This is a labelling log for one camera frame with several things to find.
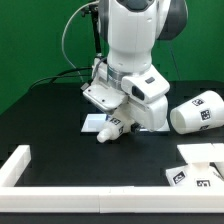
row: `white foam block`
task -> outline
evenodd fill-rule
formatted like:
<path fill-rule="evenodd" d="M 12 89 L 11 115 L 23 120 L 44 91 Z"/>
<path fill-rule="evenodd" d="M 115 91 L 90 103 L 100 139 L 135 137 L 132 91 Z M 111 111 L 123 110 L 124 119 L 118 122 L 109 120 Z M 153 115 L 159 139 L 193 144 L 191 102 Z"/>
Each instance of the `white foam block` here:
<path fill-rule="evenodd" d="M 81 132 L 100 132 L 106 117 L 106 114 L 88 114 Z"/>
<path fill-rule="evenodd" d="M 178 145 L 186 163 L 223 162 L 224 146 L 214 147 L 212 144 Z"/>
<path fill-rule="evenodd" d="M 19 146 L 0 170 L 0 187 L 14 187 L 30 160 L 30 146 Z"/>

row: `white block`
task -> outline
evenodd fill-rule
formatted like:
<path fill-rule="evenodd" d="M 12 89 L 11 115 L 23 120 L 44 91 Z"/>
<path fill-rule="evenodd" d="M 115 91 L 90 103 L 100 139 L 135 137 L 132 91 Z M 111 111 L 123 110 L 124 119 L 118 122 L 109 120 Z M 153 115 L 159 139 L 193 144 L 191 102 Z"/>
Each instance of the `white block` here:
<path fill-rule="evenodd" d="M 100 132 L 106 117 L 106 114 L 88 114 L 81 132 Z"/>
<path fill-rule="evenodd" d="M 13 187 L 30 160 L 30 146 L 19 146 L 0 170 L 0 187 Z"/>
<path fill-rule="evenodd" d="M 0 212 L 99 213 L 101 192 L 104 192 L 104 188 L 0 188 Z"/>
<path fill-rule="evenodd" d="M 210 143 L 178 145 L 177 148 L 188 164 L 224 161 L 223 148 L 214 148 Z"/>

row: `black label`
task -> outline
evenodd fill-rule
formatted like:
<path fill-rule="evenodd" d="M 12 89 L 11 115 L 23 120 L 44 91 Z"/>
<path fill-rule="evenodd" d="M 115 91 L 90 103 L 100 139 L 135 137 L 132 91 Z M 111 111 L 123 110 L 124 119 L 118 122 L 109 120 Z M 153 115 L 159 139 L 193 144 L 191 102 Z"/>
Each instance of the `black label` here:
<path fill-rule="evenodd" d="M 207 130 L 207 129 L 208 129 L 208 127 L 209 127 L 209 125 L 202 126 L 202 127 L 199 129 L 199 131 Z"/>
<path fill-rule="evenodd" d="M 201 111 L 201 118 L 203 121 L 210 119 L 211 118 L 210 111 L 209 110 Z"/>
<path fill-rule="evenodd" d="M 196 99 L 196 100 L 192 101 L 192 103 L 193 103 L 196 107 L 198 107 L 198 106 L 200 106 L 201 104 L 203 104 L 204 101 L 201 100 L 201 99 Z"/>
<path fill-rule="evenodd" d="M 113 124 L 115 124 L 115 125 L 118 125 L 118 124 L 121 123 L 121 121 L 118 120 L 118 119 L 116 119 L 116 118 L 112 118 L 112 119 L 110 120 L 110 122 L 113 123 Z"/>
<path fill-rule="evenodd" d="M 186 177 L 186 176 L 185 176 L 184 172 L 182 171 L 182 172 L 180 172 L 179 174 L 177 174 L 177 175 L 173 178 L 173 181 L 174 181 L 175 184 L 178 184 L 178 183 L 180 183 L 185 177 Z"/>
<path fill-rule="evenodd" d="M 196 183 L 197 183 L 198 187 L 210 187 L 211 186 L 209 180 L 197 180 Z"/>
<path fill-rule="evenodd" d="M 124 126 L 122 126 L 120 129 L 119 129 L 119 135 L 122 135 L 124 132 Z"/>

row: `cable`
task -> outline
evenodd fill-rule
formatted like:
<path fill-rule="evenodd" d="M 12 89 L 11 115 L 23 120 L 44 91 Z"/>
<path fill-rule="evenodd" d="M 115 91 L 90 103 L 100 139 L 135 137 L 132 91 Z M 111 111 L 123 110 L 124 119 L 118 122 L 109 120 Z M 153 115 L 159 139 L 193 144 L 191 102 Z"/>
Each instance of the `cable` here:
<path fill-rule="evenodd" d="M 180 75 L 180 71 L 179 71 L 179 68 L 177 66 L 177 62 L 176 62 L 175 56 L 174 56 L 173 46 L 172 46 L 171 41 L 168 41 L 167 45 L 168 45 L 171 57 L 173 59 L 173 63 L 174 63 L 174 66 L 175 66 L 175 69 L 176 69 L 176 72 L 177 72 L 178 79 L 180 81 L 181 80 L 181 75 Z"/>
<path fill-rule="evenodd" d="M 101 64 L 102 62 L 106 61 L 106 60 L 107 60 L 107 57 L 102 58 L 102 59 L 100 59 L 100 61 L 96 64 L 96 66 L 95 66 L 95 68 L 94 68 L 94 70 L 93 70 L 92 79 L 95 79 L 95 77 L 96 77 L 96 73 L 97 73 L 97 71 L 98 71 L 98 69 L 99 69 L 99 67 L 100 67 L 100 64 Z"/>
<path fill-rule="evenodd" d="M 46 77 L 46 78 L 43 78 L 43 79 L 39 79 L 39 80 L 37 80 L 36 82 L 34 82 L 34 83 L 30 86 L 30 88 L 29 88 L 28 91 L 31 91 L 31 90 L 34 88 L 34 86 L 36 86 L 36 85 L 39 84 L 40 82 L 43 82 L 43 81 L 46 81 L 46 80 L 50 80 L 50 79 L 54 79 L 54 78 L 56 78 L 56 79 L 61 79 L 61 78 L 74 78 L 74 77 L 80 77 L 80 75 L 76 75 L 76 76 L 74 76 L 74 75 L 67 75 L 67 76 L 52 76 L 52 77 Z"/>
<path fill-rule="evenodd" d="M 61 46 L 62 46 L 62 53 L 65 57 L 65 59 L 67 60 L 67 62 L 73 67 L 73 68 L 76 68 L 76 66 L 69 60 L 68 56 L 66 55 L 66 52 L 65 52 L 65 36 L 67 34 L 67 31 L 68 31 L 68 28 L 72 22 L 72 20 L 74 19 L 74 17 L 78 14 L 79 11 L 81 11 L 83 8 L 85 7 L 88 7 L 90 5 L 94 5 L 94 4 L 98 4 L 99 1 L 95 1 L 95 2 L 90 2 L 86 5 L 83 5 L 82 7 L 80 7 L 72 16 L 71 18 L 69 19 L 68 23 L 66 24 L 65 26 L 65 29 L 64 29 L 64 32 L 63 32 L 63 35 L 62 35 L 62 40 L 61 40 Z"/>
<path fill-rule="evenodd" d="M 53 78 L 50 83 L 54 83 L 58 77 L 61 77 L 65 74 L 68 74 L 68 73 L 72 73 L 72 72 L 78 72 L 78 71 L 84 71 L 84 70 L 91 70 L 92 68 L 91 67 L 84 67 L 84 68 L 73 68 L 73 69 L 69 69 L 69 70 L 66 70 L 66 71 L 63 71 L 61 73 L 59 73 L 58 75 L 56 75 L 57 77 L 56 78 Z"/>

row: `black cable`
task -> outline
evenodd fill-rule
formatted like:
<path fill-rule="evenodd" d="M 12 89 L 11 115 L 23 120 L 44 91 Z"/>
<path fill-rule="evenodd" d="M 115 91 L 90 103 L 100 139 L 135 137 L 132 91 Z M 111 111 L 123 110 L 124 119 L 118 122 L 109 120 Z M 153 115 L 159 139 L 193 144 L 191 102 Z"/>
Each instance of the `black cable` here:
<path fill-rule="evenodd" d="M 63 72 L 57 74 L 55 76 L 55 78 L 53 78 L 50 81 L 50 83 L 54 83 L 58 79 L 58 77 L 61 77 L 61 76 L 65 75 L 65 74 L 72 73 L 72 72 L 78 72 L 78 71 L 84 71 L 84 70 L 91 70 L 91 69 L 92 69 L 91 67 L 83 67 L 83 68 L 73 68 L 73 69 L 69 69 L 69 70 L 63 71 Z"/>
<path fill-rule="evenodd" d="M 40 82 L 43 82 L 43 81 L 46 81 L 46 80 L 49 80 L 49 79 L 54 79 L 54 78 L 57 78 L 57 79 L 62 79 L 62 78 L 75 78 L 75 77 L 80 77 L 80 76 L 90 76 L 90 75 L 67 75 L 67 76 L 52 76 L 52 77 L 46 77 L 46 78 L 43 78 L 43 79 L 39 79 L 37 80 L 36 82 L 34 82 L 28 91 L 31 91 L 34 86 L 36 86 L 37 84 L 39 84 Z"/>
<path fill-rule="evenodd" d="M 96 64 L 96 66 L 95 66 L 95 68 L 94 68 L 94 70 L 93 70 L 93 79 L 95 79 L 95 77 L 96 77 L 96 73 L 97 73 L 97 71 L 98 71 L 98 69 L 99 69 L 99 67 L 100 67 L 100 64 L 101 64 L 102 62 L 106 61 L 106 60 L 107 60 L 107 57 L 102 58 L 102 59 L 100 59 L 100 61 Z"/>
<path fill-rule="evenodd" d="M 179 68 L 178 68 L 178 66 L 177 66 L 177 61 L 176 61 L 175 56 L 174 56 L 173 46 L 172 46 L 171 41 L 168 41 L 167 45 L 168 45 L 168 48 L 169 48 L 171 57 L 172 57 L 172 59 L 173 59 L 173 63 L 174 63 L 174 66 L 175 66 L 175 69 L 176 69 L 176 72 L 177 72 L 178 79 L 179 79 L 179 81 L 180 81 L 180 80 L 181 80 L 181 75 L 180 75 Z"/>

